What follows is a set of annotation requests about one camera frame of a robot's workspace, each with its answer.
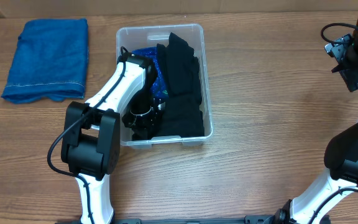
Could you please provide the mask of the blue green glitter cloth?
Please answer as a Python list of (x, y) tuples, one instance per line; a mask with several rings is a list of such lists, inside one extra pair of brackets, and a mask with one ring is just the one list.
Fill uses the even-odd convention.
[(133, 51), (136, 55), (141, 55), (143, 57), (151, 58), (155, 65), (157, 71), (157, 77), (150, 88), (152, 96), (162, 102), (166, 101), (168, 98), (167, 87), (163, 79), (162, 72), (160, 70), (158, 59), (157, 59), (157, 48), (156, 47), (147, 47), (143, 49), (137, 49)]

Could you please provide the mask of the black cloth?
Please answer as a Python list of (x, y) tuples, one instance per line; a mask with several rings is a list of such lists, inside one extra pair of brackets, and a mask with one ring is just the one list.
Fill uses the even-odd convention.
[(169, 98), (156, 136), (180, 136), (181, 138), (204, 136), (201, 102), (202, 98), (192, 94)]
[(166, 98), (168, 98), (169, 87), (168, 87), (168, 72), (167, 72), (167, 56), (165, 50), (166, 50), (166, 46), (162, 44), (157, 44), (157, 60), (165, 85), (165, 89), (163, 92)]
[(192, 95), (197, 103), (201, 103), (200, 63), (194, 52), (185, 40), (170, 34), (165, 49), (169, 97)]

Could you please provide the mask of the blue denim cloth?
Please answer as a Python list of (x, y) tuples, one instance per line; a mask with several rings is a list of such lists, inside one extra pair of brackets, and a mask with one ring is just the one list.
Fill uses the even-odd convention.
[(89, 60), (86, 19), (36, 19), (25, 24), (1, 97), (11, 103), (82, 99)]

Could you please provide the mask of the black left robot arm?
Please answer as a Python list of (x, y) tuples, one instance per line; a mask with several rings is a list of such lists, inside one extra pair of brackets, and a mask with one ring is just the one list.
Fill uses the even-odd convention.
[(151, 58), (121, 50), (113, 76), (84, 103), (66, 110), (61, 159), (80, 188), (79, 223), (113, 223), (109, 178), (119, 159), (121, 129), (148, 138), (160, 108), (150, 89), (157, 78)]

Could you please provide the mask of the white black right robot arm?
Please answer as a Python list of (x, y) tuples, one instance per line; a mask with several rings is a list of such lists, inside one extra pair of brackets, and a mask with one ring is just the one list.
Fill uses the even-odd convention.
[[(350, 92), (358, 90), (358, 18), (353, 30), (336, 40), (326, 39), (326, 53), (336, 59), (338, 72)], [(290, 199), (264, 223), (330, 223), (328, 212), (353, 192), (358, 193), (358, 120), (328, 143), (323, 173), (299, 196)]]

